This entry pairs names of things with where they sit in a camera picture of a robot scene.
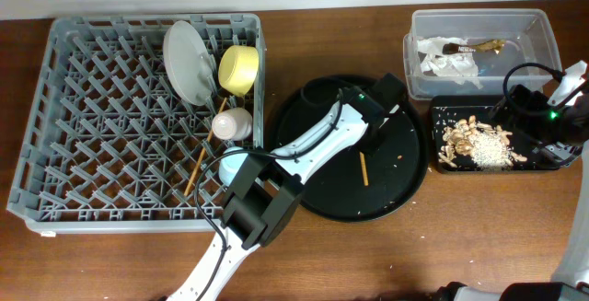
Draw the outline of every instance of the crumpled paper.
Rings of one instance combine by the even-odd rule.
[[[580,84],[582,84],[585,81],[585,79],[581,78],[581,75],[584,75],[586,70],[587,63],[585,63],[584,61],[580,61],[579,63],[566,69],[566,75],[562,78],[559,87],[556,88],[556,90],[550,97],[549,104],[555,106],[561,103],[565,98],[567,98],[575,88],[577,88]],[[566,105],[572,106],[574,104],[574,101],[577,98],[579,98],[582,94],[582,92],[577,93],[577,95],[575,95],[574,98],[568,101]]]
[[[475,77],[466,79],[472,82],[478,89],[482,88],[480,81],[476,78],[479,75],[479,67],[472,58],[472,52],[455,53],[444,55],[442,48],[447,43],[467,44],[466,40],[460,38],[430,38],[417,41],[417,51],[425,53],[421,68],[423,72],[432,71],[438,76],[452,77]],[[459,85],[465,83],[465,79],[452,79]]]

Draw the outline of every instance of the brown wooden surface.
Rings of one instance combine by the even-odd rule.
[[[402,39],[412,12],[448,7],[541,8],[562,64],[589,56],[589,0],[260,12],[268,46],[267,119],[287,95],[320,75],[403,76]],[[0,22],[2,206],[50,25]],[[300,208],[269,247],[246,259],[221,298],[366,299],[431,292],[451,281],[488,291],[546,281],[565,250],[580,185],[581,162],[546,174],[449,176],[434,170],[415,204],[374,222],[335,223]],[[156,299],[180,286],[211,237],[46,238],[0,211],[0,299]]]

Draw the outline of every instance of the plastic bin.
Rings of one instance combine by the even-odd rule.
[[[479,67],[482,88],[469,77],[437,76],[422,72],[424,54],[417,52],[417,40],[458,37],[477,44],[505,39],[502,51],[473,53]],[[438,95],[501,95],[504,76],[514,66],[535,62],[561,70],[559,49],[549,20],[538,9],[447,9],[418,10],[413,13],[410,33],[403,40],[405,76],[413,99],[432,99]],[[541,90],[552,77],[536,68],[524,68],[510,78],[510,85]]]
[[[189,22],[212,62],[232,45],[260,56],[253,95],[227,108],[253,115],[253,142],[206,137],[222,98],[183,102],[167,80],[162,44],[174,22]],[[262,146],[265,44],[251,14],[66,17],[53,22],[7,210],[42,234],[211,230],[184,196],[202,165],[228,147]],[[226,185],[213,168],[199,189],[216,219]]]

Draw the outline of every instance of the black rectangular tray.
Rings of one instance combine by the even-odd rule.
[[[454,124],[461,119],[466,119],[472,115],[477,118],[477,122],[484,122],[493,127],[497,125],[489,117],[491,109],[502,99],[502,96],[438,96],[432,99],[430,104],[430,117],[432,122],[432,138],[434,142],[435,161],[437,169],[442,173],[455,172],[482,172],[482,173],[513,173],[521,171],[554,171],[558,168],[543,168],[538,164],[550,165],[550,161],[520,134],[517,130],[505,130],[513,132],[509,136],[510,146],[514,148],[515,153],[526,156],[526,162],[514,162],[512,169],[497,171],[482,171],[472,161],[470,156],[457,155],[453,160],[457,168],[452,168],[446,163],[438,161],[438,153],[445,141],[442,139],[444,128],[446,126],[454,127]]]

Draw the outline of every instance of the dish rack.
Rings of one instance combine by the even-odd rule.
[[[253,142],[206,141],[222,98],[183,102],[167,80],[162,44],[184,20],[217,65],[232,45],[256,47],[251,92],[227,109],[253,115]],[[208,231],[184,196],[201,149],[205,167],[233,145],[262,147],[265,44],[252,14],[65,17],[52,24],[7,210],[42,235]],[[206,174],[199,189],[212,219],[227,185]]]

